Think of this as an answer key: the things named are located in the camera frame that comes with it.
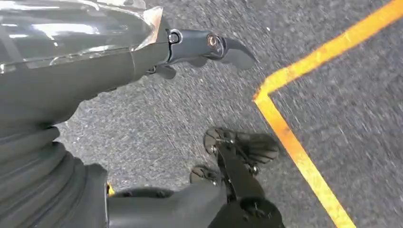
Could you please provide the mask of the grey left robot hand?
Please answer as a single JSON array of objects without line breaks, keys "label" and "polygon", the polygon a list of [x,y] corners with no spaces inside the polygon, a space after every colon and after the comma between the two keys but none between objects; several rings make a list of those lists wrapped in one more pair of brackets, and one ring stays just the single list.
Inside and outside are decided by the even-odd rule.
[{"label": "grey left robot hand", "polygon": [[142,0],[1,1],[1,227],[208,227],[225,202],[222,185],[110,198],[106,170],[73,156],[56,127],[100,93],[207,60],[248,69],[255,57],[211,31],[171,28],[162,7]]}]

